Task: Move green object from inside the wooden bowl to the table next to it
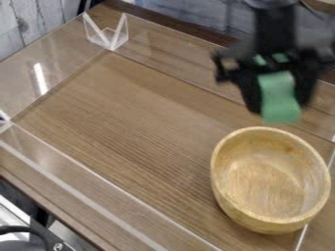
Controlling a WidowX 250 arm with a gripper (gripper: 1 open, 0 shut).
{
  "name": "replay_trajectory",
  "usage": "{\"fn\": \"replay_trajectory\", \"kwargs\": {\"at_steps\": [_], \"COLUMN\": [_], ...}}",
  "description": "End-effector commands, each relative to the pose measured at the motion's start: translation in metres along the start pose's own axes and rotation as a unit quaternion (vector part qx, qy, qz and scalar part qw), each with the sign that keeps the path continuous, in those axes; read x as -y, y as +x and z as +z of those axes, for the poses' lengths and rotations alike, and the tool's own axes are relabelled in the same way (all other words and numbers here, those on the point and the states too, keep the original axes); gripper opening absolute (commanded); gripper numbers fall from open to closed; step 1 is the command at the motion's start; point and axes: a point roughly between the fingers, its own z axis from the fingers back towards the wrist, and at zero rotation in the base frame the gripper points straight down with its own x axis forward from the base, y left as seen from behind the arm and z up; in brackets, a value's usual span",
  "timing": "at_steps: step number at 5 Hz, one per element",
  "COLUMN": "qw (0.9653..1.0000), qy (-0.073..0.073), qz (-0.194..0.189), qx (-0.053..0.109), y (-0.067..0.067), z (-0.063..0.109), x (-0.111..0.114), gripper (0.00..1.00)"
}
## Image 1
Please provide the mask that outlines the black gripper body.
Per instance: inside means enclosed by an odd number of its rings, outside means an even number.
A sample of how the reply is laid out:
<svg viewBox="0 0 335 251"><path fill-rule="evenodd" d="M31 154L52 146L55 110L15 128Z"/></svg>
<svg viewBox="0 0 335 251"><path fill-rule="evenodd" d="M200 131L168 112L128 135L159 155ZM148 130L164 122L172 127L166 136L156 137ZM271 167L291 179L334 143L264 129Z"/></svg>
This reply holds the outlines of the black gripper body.
<svg viewBox="0 0 335 251"><path fill-rule="evenodd" d="M317 62L321 68L335 62L335 38L298 37L295 6L252 6L251 10L252 37L212 54L216 82L234 80L242 71L294 72L303 62Z"/></svg>

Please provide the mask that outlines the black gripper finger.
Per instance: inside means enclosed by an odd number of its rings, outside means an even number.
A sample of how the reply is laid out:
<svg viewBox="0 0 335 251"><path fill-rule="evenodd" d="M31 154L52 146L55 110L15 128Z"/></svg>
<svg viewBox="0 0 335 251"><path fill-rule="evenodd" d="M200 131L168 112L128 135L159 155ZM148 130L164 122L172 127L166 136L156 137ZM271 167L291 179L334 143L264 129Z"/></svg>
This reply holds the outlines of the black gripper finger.
<svg viewBox="0 0 335 251"><path fill-rule="evenodd" d="M295 69L295 95L302 107L310 103L313 98L319 73L321 65L317 62L303 62Z"/></svg>
<svg viewBox="0 0 335 251"><path fill-rule="evenodd" d="M247 110L259 115L262 113L262 94L255 72L242 71L235 77L235 84Z"/></svg>

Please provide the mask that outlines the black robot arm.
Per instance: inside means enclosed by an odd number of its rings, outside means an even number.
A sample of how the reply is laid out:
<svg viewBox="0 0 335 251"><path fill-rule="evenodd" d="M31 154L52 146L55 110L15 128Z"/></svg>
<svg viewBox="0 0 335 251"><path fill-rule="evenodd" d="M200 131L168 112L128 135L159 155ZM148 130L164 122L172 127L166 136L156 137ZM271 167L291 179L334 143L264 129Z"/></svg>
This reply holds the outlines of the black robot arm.
<svg viewBox="0 0 335 251"><path fill-rule="evenodd" d="M301 0L244 1L254 13L254 34L212 54L216 82L235 84L247 110L264 121L294 122L322 71L335 63L335 38L298 38Z"/></svg>

